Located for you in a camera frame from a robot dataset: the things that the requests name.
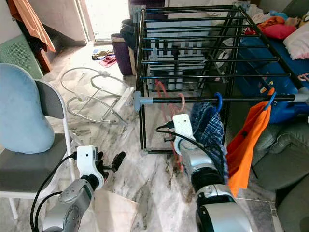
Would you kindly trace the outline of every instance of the blue hanger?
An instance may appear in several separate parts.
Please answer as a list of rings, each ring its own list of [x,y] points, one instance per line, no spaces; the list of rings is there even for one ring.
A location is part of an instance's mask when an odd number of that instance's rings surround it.
[[[269,100],[269,103],[265,106],[264,110],[267,110],[270,107],[270,105],[274,101],[276,95],[277,95],[277,92],[274,92],[273,95],[271,96],[270,100]]]
[[[222,109],[222,95],[219,92],[216,92],[214,95],[218,98],[218,107],[215,107],[214,109],[217,113],[219,113]]]

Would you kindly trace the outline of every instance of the green basket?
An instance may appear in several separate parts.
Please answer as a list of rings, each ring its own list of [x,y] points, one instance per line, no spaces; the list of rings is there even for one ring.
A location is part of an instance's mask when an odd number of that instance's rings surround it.
[[[34,79],[43,77],[24,35],[0,44],[0,63],[15,64],[26,70]]]

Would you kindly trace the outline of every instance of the white wall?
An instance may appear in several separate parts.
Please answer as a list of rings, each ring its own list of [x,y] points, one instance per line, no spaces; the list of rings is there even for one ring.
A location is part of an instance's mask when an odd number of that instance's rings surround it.
[[[8,41],[22,32],[12,16],[5,0],[0,0],[0,44]]]
[[[261,0],[259,8],[263,9],[265,13],[270,10],[282,12],[291,1],[292,0]]]
[[[85,34],[75,0],[28,0],[41,22],[76,41]]]

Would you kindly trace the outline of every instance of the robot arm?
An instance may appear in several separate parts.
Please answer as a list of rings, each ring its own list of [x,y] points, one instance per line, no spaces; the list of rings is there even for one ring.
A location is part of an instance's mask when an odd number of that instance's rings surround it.
[[[187,114],[173,117],[175,132],[193,139]],[[252,232],[245,212],[236,204],[229,186],[211,158],[196,145],[176,136],[174,148],[183,157],[197,195],[196,221],[200,232]]]
[[[111,166],[103,166],[94,146],[77,148],[77,166],[80,179],[73,181],[59,196],[55,207],[48,212],[43,223],[44,232],[77,232],[82,216],[89,207],[94,191],[100,189],[108,172],[118,170],[125,153],[118,154]]]

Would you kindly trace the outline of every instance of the light blue cushion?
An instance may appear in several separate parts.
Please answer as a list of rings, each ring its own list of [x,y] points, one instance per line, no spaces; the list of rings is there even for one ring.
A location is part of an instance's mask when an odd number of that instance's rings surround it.
[[[48,150],[54,138],[29,73],[0,63],[0,144],[11,151],[32,154]]]

